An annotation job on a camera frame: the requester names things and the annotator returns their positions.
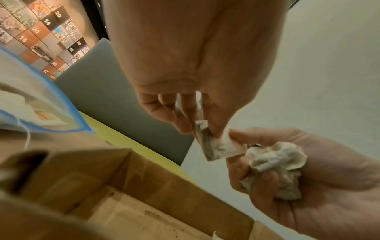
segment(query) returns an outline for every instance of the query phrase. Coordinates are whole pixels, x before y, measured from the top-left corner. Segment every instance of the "white number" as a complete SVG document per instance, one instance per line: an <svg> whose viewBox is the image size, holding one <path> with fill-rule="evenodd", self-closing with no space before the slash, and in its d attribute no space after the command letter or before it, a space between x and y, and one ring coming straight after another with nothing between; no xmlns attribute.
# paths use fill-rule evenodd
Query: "white number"
<svg viewBox="0 0 380 240"><path fill-rule="evenodd" d="M62 14L59 11L56 11L55 14L57 15L57 17L62 17Z"/></svg>
<svg viewBox="0 0 380 240"><path fill-rule="evenodd" d="M39 33L39 32L40 32L40 30L38 30L36 27L32 28L32 30L33 30L33 32L35 32L35 33Z"/></svg>
<svg viewBox="0 0 380 240"><path fill-rule="evenodd" d="M25 38L24 36L21 36L21 37L20 37L20 40L21 40L22 42L26 42L26 41L28 41L28 39Z"/></svg>

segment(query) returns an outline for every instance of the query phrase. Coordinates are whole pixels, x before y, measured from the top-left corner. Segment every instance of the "transparent plastic bag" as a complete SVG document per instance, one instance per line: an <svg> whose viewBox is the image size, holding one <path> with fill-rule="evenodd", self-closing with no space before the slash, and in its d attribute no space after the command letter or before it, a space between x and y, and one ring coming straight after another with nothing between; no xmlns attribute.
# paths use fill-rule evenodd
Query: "transparent plastic bag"
<svg viewBox="0 0 380 240"><path fill-rule="evenodd" d="M0 47L0 129L91 131L78 110L47 77Z"/></svg>

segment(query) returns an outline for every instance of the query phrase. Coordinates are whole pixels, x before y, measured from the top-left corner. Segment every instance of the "cardboard box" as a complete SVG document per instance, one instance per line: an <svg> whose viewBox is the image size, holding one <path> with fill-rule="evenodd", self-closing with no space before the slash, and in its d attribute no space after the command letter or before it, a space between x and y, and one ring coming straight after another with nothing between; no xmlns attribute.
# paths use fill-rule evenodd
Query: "cardboard box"
<svg viewBox="0 0 380 240"><path fill-rule="evenodd" d="M1 239L280 239L128 148L16 153L0 165L0 188L14 196L0 196Z"/></svg>

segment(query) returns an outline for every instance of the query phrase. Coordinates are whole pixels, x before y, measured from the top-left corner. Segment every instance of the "white surface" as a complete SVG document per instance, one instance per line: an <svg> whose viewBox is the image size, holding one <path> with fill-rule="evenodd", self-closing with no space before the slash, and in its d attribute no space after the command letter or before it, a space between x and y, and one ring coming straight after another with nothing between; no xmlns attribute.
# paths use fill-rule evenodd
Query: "white surface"
<svg viewBox="0 0 380 240"><path fill-rule="evenodd" d="M380 159L380 1L301 0L288 13L278 59L256 100L230 126L293 126ZM307 239L231 189L226 163L194 142L181 166L201 187L285 239Z"/></svg>

